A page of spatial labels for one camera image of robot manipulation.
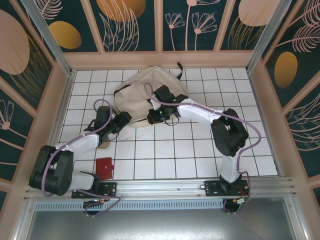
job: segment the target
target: canvas bag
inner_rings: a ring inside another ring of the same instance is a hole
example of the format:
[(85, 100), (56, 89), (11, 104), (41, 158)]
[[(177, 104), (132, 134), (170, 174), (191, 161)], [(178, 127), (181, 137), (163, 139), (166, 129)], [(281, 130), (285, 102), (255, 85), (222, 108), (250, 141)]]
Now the canvas bag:
[(114, 91), (115, 106), (120, 112), (128, 112), (131, 115), (132, 119), (129, 125), (133, 128), (151, 126), (151, 124), (148, 123), (147, 115), (149, 109), (153, 107), (147, 101), (149, 97), (145, 91), (145, 83), (150, 83), (153, 91), (162, 85), (166, 85), (175, 96), (183, 94), (189, 97), (186, 86), (162, 68), (153, 66), (140, 71), (129, 80), (123, 82), (116, 91)]

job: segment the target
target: metal base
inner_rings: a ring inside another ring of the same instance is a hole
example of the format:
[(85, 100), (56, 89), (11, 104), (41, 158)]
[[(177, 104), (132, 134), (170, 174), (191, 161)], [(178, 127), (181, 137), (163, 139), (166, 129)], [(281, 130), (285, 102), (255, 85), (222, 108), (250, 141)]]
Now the metal base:
[(225, 192), (220, 186), (221, 181), (205, 181), (204, 189), (207, 197), (227, 197), (227, 196), (241, 196), (242, 192), (237, 187), (240, 187), (247, 195), (249, 194), (248, 182), (246, 180), (237, 181), (237, 187), (232, 188), (229, 192)]
[[(92, 190), (87, 190), (88, 193), (97, 194), (100, 196), (115, 196), (117, 193), (117, 183), (116, 182), (101, 182), (98, 192), (93, 192)], [(73, 191), (71, 194), (72, 199), (92, 199), (91, 195), (87, 195), (82, 192)]]

